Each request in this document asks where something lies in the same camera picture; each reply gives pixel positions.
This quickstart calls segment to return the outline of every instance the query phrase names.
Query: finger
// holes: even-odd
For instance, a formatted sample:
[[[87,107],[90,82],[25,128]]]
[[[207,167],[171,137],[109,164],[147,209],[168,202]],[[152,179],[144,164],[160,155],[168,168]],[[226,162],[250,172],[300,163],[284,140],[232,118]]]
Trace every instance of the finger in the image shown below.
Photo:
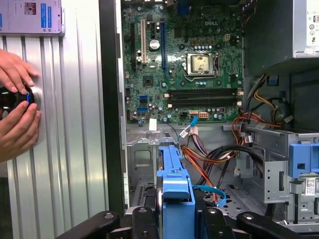
[[[24,95],[26,95],[27,91],[22,83],[21,77],[15,66],[9,62],[7,65],[2,66],[2,69],[9,76],[10,80],[14,83],[15,87]]]
[[[29,73],[26,71],[23,65],[16,63],[15,65],[16,70],[20,74],[21,79],[27,83],[28,86],[34,86],[34,82],[32,81]]]
[[[0,121],[0,135],[6,135],[20,121],[29,103],[24,101],[20,103],[7,117]]]
[[[26,152],[28,149],[30,149],[32,146],[35,145],[37,139],[38,139],[38,131],[36,131],[35,135],[32,137],[31,140],[29,140],[29,142],[27,142],[24,146],[21,147],[21,152],[24,153]]]
[[[34,135],[36,135],[38,132],[39,122],[40,111],[37,111],[29,129],[15,142],[18,148],[23,147],[25,144],[33,139]]]
[[[40,73],[29,63],[26,63],[25,61],[21,61],[22,66],[25,68],[25,70],[28,72],[28,74],[39,77]]]
[[[30,128],[33,119],[36,115],[36,104],[31,104],[27,111],[23,114],[22,118],[20,119],[19,123],[13,127],[10,132],[8,132],[5,137],[6,139],[18,140],[22,137]]]
[[[18,89],[14,86],[14,83],[10,80],[6,72],[0,68],[0,82],[11,92],[17,93]]]

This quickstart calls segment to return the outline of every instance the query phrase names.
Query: screw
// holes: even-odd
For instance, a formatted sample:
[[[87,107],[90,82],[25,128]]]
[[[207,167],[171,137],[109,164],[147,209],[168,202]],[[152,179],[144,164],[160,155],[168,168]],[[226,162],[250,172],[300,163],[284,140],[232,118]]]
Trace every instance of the screw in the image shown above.
[[[208,209],[208,211],[209,211],[211,214],[217,213],[217,211],[216,211],[215,209],[213,209],[213,208]]]
[[[248,220],[252,220],[254,219],[254,217],[250,214],[244,214],[244,218],[248,219]]]
[[[104,216],[106,219],[110,219],[113,218],[114,216],[112,215],[112,213],[108,213],[107,215]]]
[[[141,209],[139,209],[139,213],[146,213],[147,211],[146,211],[146,209],[145,208],[141,208]]]

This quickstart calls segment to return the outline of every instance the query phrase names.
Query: blue pcie slot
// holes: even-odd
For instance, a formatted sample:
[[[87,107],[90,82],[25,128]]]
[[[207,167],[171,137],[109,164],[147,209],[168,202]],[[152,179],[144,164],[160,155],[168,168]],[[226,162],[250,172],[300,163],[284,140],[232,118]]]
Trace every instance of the blue pcie slot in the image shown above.
[[[138,107],[136,111],[137,113],[146,113],[149,111],[149,109],[147,107]]]
[[[148,96],[140,96],[139,98],[140,98],[140,100],[147,100]]]
[[[166,32],[165,32],[165,22],[160,23],[160,45],[161,45],[161,67],[166,71]]]

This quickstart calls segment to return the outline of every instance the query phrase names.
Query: silver chassis wall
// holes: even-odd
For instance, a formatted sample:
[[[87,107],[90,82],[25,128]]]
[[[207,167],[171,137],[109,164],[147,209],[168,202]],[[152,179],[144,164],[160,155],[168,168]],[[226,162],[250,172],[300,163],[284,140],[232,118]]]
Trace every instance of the silver chassis wall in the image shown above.
[[[62,4],[64,37],[0,37],[42,73],[38,143],[7,164],[15,239],[54,238],[108,209],[99,2]]]

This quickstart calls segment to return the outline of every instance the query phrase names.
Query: cpu socket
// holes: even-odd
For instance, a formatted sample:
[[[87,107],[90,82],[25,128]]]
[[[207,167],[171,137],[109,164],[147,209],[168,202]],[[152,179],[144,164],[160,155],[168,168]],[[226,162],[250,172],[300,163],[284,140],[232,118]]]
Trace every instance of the cpu socket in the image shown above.
[[[188,76],[218,76],[218,53],[188,53],[187,75]]]

